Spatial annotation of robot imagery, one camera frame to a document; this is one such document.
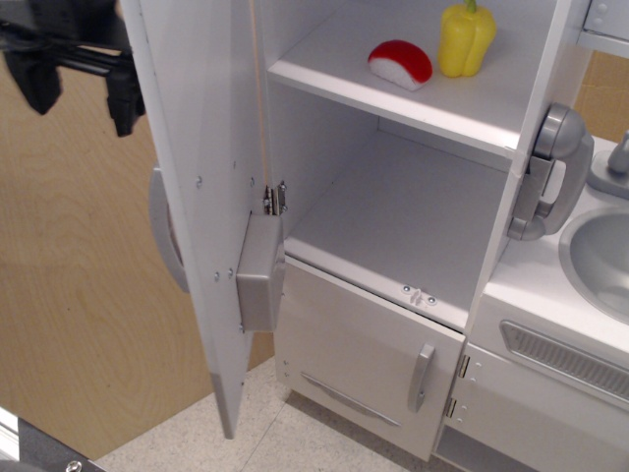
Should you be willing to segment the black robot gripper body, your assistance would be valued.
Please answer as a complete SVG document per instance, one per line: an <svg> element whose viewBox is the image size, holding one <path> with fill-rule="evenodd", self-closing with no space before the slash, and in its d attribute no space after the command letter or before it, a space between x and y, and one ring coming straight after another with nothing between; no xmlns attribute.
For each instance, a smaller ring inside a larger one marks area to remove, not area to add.
<svg viewBox="0 0 629 472"><path fill-rule="evenodd" d="M115 1L3 1L6 61L130 65L131 45Z"/></svg>

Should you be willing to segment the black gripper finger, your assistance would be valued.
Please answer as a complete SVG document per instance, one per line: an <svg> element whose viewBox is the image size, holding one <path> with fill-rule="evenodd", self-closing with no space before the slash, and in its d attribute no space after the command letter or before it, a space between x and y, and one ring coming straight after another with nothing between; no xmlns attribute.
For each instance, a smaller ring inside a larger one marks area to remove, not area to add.
<svg viewBox="0 0 629 472"><path fill-rule="evenodd" d="M4 58L29 106L45 115L62 92L55 61L41 51L6 51Z"/></svg>
<svg viewBox="0 0 629 472"><path fill-rule="evenodd" d="M107 105L114 121L117 136L128 137L138 119L145 115L142 91L135 67L119 65L105 79L108 91Z"/></svg>

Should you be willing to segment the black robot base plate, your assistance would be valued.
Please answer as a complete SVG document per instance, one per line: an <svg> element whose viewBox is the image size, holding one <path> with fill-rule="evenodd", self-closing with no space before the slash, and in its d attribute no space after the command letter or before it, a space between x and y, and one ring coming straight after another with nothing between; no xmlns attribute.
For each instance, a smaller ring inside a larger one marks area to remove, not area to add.
<svg viewBox="0 0 629 472"><path fill-rule="evenodd" d="M2 471L102 471L92 460L1 408Z"/></svg>

